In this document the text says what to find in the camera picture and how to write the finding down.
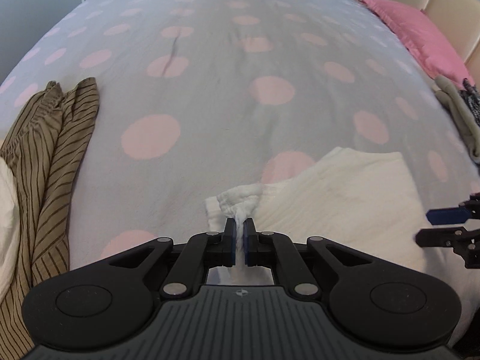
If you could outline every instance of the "bed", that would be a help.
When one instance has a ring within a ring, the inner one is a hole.
[[[425,9],[480,80],[477,0],[397,1]],[[48,81],[90,76],[100,111],[71,202],[71,269],[185,242],[206,229],[205,198],[287,179],[336,146],[401,152],[426,210],[480,191],[431,80],[356,0],[88,0],[0,87],[0,138]]]

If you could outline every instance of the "blue gripper pad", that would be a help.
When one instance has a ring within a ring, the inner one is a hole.
[[[465,223],[472,214],[465,207],[440,208],[429,210],[427,219],[432,225],[456,225]]]

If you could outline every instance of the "white cloth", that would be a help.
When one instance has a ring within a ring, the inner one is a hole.
[[[0,301],[14,277],[20,245],[20,214],[14,175],[0,157]]]
[[[255,192],[258,203],[253,209],[249,205],[249,210],[258,232],[283,233],[300,243],[319,235],[447,282],[462,300],[462,318],[451,343],[468,328],[479,306],[480,271],[465,269],[463,260],[451,249],[416,245],[414,235],[430,224],[399,152],[375,154],[335,148],[290,180],[263,188],[236,187],[218,199],[208,198],[210,230],[223,231],[222,211],[234,216],[239,196],[243,205],[248,200],[248,193],[242,195],[242,191]],[[242,277],[242,269],[234,273],[235,269],[230,270],[232,278],[220,270],[222,284],[252,284],[251,277]]]

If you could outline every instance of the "pink pillow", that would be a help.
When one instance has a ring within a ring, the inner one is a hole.
[[[439,74],[463,89],[473,78],[447,38],[421,11],[392,0],[361,0],[400,39],[425,73],[435,79]]]

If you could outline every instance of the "metal screw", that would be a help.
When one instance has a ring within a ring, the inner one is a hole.
[[[311,283],[300,283],[295,286],[295,292],[300,295],[313,295],[318,292],[318,287]]]
[[[169,295],[181,295],[187,291],[183,283],[168,283],[163,286],[163,292]]]

